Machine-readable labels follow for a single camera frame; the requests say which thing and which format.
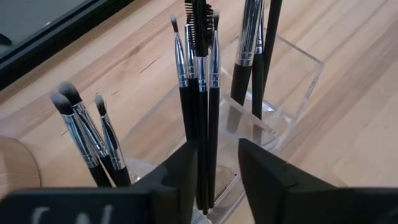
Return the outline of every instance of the acrylic brush holder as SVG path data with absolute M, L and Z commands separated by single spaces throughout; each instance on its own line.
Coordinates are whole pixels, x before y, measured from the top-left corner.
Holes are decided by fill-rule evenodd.
M 237 48 L 238 36 L 222 51 L 222 72 L 231 78 Z M 269 150 L 281 149 L 282 143 L 305 109 L 323 67 L 324 64 L 314 56 L 277 35 L 262 101 L 262 122 L 278 137 L 277 144 L 269 147 Z M 228 96 L 231 83 L 222 84 L 225 95 Z M 252 105 L 251 87 L 250 81 L 243 105 L 249 112 Z M 255 143 L 264 147 L 261 142 Z
M 230 96 L 238 36 L 221 52 L 221 98 L 216 203 L 207 218 L 224 223 L 245 197 L 238 164 L 238 139 L 246 138 L 277 154 L 276 149 L 294 127 L 308 101 L 323 64 L 278 37 L 262 105 L 262 120 L 251 114 L 251 84 L 243 106 Z M 234 110 L 235 116 L 228 116 Z M 184 142 L 185 133 L 178 87 L 173 87 L 124 138 L 126 156 L 155 166 Z M 133 165 L 128 165 L 132 173 Z

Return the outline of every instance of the eyeshadow brush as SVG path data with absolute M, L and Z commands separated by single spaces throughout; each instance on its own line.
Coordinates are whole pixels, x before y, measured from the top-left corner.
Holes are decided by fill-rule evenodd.
M 62 82 L 59 85 L 58 90 L 62 95 L 66 96 L 69 102 L 72 104 L 74 112 L 79 116 L 81 120 L 83 130 L 86 137 L 88 138 L 88 143 L 90 144 L 90 147 L 93 149 L 94 152 L 97 153 L 106 171 L 108 171 L 108 174 L 111 176 L 112 180 L 114 180 L 112 173 L 113 166 L 108 149 L 106 148 L 102 137 L 100 136 L 96 126 L 94 125 L 91 116 L 88 114 L 86 106 L 84 105 L 83 100 L 81 100 L 80 94 L 77 91 L 76 87 L 70 82 Z
M 81 120 L 74 112 L 69 100 L 59 93 L 52 93 L 51 101 L 60 112 L 69 130 L 70 136 L 80 151 L 80 154 L 90 170 L 91 176 L 94 178 L 97 186 L 112 187 L 108 176 L 98 161 L 97 155 L 91 150 L 89 143 L 86 142 L 87 138 L 85 137 Z
M 193 123 L 192 111 L 190 105 L 190 91 L 188 87 L 187 78 L 187 64 L 185 62 L 183 47 L 181 43 L 180 34 L 178 33 L 177 19 L 175 15 L 170 16 L 170 20 L 174 30 L 174 51 L 175 51 L 175 65 L 177 67 L 178 75 L 178 89 L 180 92 L 180 101 L 182 109 L 182 117 L 185 128 L 185 137 L 187 141 L 194 141 L 196 135 L 196 127 Z
M 102 130 L 104 133 L 105 145 L 109 149 L 109 157 L 112 162 L 112 176 L 117 187 L 131 186 L 129 171 L 124 163 L 123 154 L 120 149 L 118 137 L 112 127 L 105 101 L 99 94 L 95 95 L 95 105 L 101 118 Z

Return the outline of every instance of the wooden round object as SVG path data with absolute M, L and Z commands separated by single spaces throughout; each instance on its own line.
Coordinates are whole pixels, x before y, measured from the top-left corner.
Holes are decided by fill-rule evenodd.
M 0 137 L 0 199 L 17 189 L 40 187 L 39 168 L 28 149 Z

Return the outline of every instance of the black brush handle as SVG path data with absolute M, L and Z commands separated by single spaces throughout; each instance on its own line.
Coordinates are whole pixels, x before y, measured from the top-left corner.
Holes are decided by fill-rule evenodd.
M 209 175 L 209 207 L 213 208 L 216 191 L 216 168 L 218 146 L 218 119 L 220 113 L 220 89 L 210 88 L 209 92 L 209 145 L 208 145 L 208 175 Z
M 190 107 L 191 107 L 191 119 L 192 119 L 192 124 L 194 125 L 194 142 L 197 144 L 198 142 L 198 132 L 199 132 L 199 127 L 198 127 L 198 94 L 199 94 L 199 84 L 198 84 L 198 78 L 189 78 L 188 79 L 188 88 L 189 88 L 189 98 L 190 98 Z M 197 193 L 196 193 L 196 201 L 197 201 L 197 207 L 199 210 L 202 210 L 202 201 L 201 201 L 201 169 L 200 169 L 200 164 L 201 164 L 201 157 L 198 155 L 198 180 L 197 180 Z
M 114 180 L 114 175 L 113 175 L 113 165 L 112 165 L 112 161 L 111 161 L 111 157 L 109 155 L 104 156 L 104 157 L 99 157 L 99 159 L 102 162 L 102 165 L 104 165 L 106 171 L 108 172 L 109 176 L 111 177 L 111 179 Z
M 252 88 L 252 105 L 251 113 L 257 118 L 262 117 L 262 98 L 264 84 L 264 59 L 262 54 L 255 54 L 253 60 L 251 88 Z
M 130 175 L 129 171 L 127 170 L 127 167 L 124 167 L 121 170 L 113 170 L 113 176 L 114 176 L 113 181 L 117 187 L 131 186 Z
M 188 79 L 189 88 L 189 103 L 191 112 L 191 123 L 194 125 L 192 136 L 195 140 L 198 139 L 198 93 L 199 84 L 197 78 Z
M 105 173 L 105 170 L 98 164 L 98 166 L 94 168 L 88 168 L 90 170 L 91 176 L 94 181 L 97 183 L 98 187 L 112 187 L 111 182 L 108 179 L 108 176 Z
M 231 98 L 243 105 L 248 90 L 251 66 L 245 67 L 235 64 L 232 76 Z
M 199 107 L 199 169 L 201 176 L 198 178 L 201 179 L 201 204 L 203 214 L 207 214 L 208 210 L 208 173 L 207 173 L 207 151 L 208 151 L 208 125 L 207 125 L 207 91 L 199 92 L 198 95 L 198 107 Z
M 240 105 L 244 104 L 246 92 L 248 90 L 250 80 L 251 66 L 245 67 L 235 64 L 232 77 L 231 98 Z M 227 130 L 235 133 L 238 130 L 239 122 L 242 114 L 234 107 L 230 107 L 228 111 Z
M 271 0 L 269 6 L 268 23 L 266 41 L 264 42 L 264 84 L 262 87 L 263 94 L 265 93 L 269 67 L 271 65 L 272 52 L 274 50 L 276 32 L 278 30 L 280 9 L 282 8 L 282 0 Z
M 194 120 L 192 120 L 192 112 L 191 112 L 191 104 L 190 104 L 190 96 L 189 96 L 189 87 L 180 87 L 180 100 L 181 100 L 181 109 L 182 109 L 182 117 L 185 128 L 185 137 L 187 141 L 192 141 L 195 139 L 195 125 L 192 124 Z

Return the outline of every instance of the wooden table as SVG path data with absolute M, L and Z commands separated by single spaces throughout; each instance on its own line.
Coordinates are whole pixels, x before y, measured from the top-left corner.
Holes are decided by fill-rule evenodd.
M 226 47 L 244 1 L 209 3 Z M 92 113 L 101 93 L 126 141 L 176 84 L 171 14 L 182 27 L 182 1 L 136 0 L 0 92 L 0 135 L 30 149 L 43 186 L 94 184 L 49 93 L 70 80 Z M 398 2 L 285 0 L 279 34 L 326 63 L 281 156 L 336 185 L 398 185 Z M 252 223 L 246 202 L 229 222 Z

